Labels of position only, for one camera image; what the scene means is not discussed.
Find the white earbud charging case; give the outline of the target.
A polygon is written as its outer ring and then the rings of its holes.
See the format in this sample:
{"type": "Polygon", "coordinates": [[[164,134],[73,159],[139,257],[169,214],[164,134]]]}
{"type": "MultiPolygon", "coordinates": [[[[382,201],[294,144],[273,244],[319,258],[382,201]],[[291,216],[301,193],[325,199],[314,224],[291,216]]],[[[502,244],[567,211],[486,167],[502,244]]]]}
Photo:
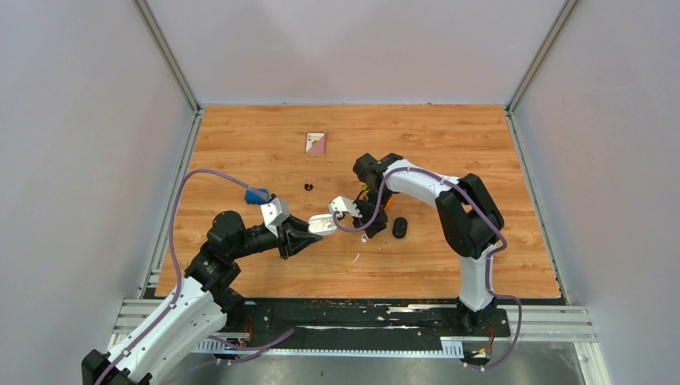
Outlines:
{"type": "Polygon", "coordinates": [[[308,220],[308,232],[318,236],[329,236],[337,230],[331,213],[313,215],[308,220]]]}

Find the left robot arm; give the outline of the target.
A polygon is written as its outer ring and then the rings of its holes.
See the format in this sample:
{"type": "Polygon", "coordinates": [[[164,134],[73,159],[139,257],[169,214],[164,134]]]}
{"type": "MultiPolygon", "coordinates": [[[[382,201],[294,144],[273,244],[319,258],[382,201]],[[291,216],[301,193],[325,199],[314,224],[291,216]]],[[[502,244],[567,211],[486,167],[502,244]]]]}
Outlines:
{"type": "Polygon", "coordinates": [[[248,228],[239,213],[216,215],[206,242],[164,301],[124,341],[86,355],[83,383],[160,383],[209,336],[244,325],[245,300],[231,287],[241,272],[238,258],[276,249],[286,259],[334,231],[273,209],[265,210],[265,219],[248,228]]]}

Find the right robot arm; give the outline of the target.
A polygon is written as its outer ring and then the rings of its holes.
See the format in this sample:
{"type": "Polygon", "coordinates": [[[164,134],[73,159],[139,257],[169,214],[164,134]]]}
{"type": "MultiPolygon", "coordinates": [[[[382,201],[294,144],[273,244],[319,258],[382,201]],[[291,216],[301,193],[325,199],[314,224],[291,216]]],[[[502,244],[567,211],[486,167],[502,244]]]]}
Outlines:
{"type": "Polygon", "coordinates": [[[481,178],[445,176],[419,168],[391,153],[380,160],[366,153],[353,167],[366,185],[354,205],[353,226],[372,238],[387,227],[387,205],[395,194],[405,194],[436,208],[447,244],[459,256],[461,288],[459,327],[467,334],[487,328],[496,310],[492,262],[507,248],[501,231],[504,219],[481,178]]]}

